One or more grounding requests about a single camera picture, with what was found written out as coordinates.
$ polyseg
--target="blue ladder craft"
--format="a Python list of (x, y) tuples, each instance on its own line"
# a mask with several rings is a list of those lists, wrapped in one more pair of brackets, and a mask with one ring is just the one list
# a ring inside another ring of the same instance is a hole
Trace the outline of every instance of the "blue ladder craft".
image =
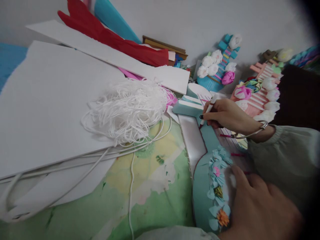
[(228, 46), (233, 35), (226, 34), (224, 39), (219, 42), (218, 46), (222, 53), (222, 62), (218, 64), (219, 71), (214, 76), (206, 76), (204, 78), (197, 78), (197, 82), (199, 85), (205, 87), (208, 91), (219, 92), (223, 89), (224, 85), (221, 83), (221, 80), (225, 74), (225, 68), (228, 65), (229, 58), (235, 59), (238, 54), (236, 52), (239, 51), (240, 47), (237, 47), (234, 50), (231, 50)]

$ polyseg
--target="orange paper flower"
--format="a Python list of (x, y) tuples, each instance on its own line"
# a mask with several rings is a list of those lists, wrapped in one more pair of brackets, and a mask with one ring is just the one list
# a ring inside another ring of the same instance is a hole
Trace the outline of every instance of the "orange paper flower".
[(229, 218), (228, 215), (222, 210), (220, 209), (220, 211), (217, 214), (217, 219), (219, 220), (219, 223), (221, 226), (228, 226), (229, 223)]

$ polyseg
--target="sleeve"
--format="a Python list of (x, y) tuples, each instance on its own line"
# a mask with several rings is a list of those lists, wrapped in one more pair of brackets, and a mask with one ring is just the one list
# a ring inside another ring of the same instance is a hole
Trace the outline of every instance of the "sleeve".
[(264, 143), (248, 141), (256, 171), (304, 212), (319, 170), (320, 132), (310, 128), (275, 126)]

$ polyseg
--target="pink rose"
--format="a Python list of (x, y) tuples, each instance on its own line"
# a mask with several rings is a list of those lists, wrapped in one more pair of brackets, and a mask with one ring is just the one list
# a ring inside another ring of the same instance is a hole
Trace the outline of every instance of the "pink rose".
[(234, 72), (228, 71), (228, 72), (226, 72), (226, 73), (224, 74), (221, 83), (222, 83), (223, 85), (227, 85), (227, 84), (232, 83), (233, 80), (234, 80)]

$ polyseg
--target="pink craft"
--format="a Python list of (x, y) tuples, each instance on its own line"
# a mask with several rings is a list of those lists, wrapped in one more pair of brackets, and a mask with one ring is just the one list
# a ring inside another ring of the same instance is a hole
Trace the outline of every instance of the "pink craft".
[(234, 72), (228, 71), (228, 72), (226, 72), (226, 73), (224, 74), (221, 83), (222, 83), (223, 85), (227, 85), (227, 84), (232, 83), (233, 80), (234, 80)]
[(251, 89), (246, 88), (245, 86), (241, 86), (239, 88), (236, 88), (234, 91), (234, 96), (239, 99), (248, 100), (251, 98)]

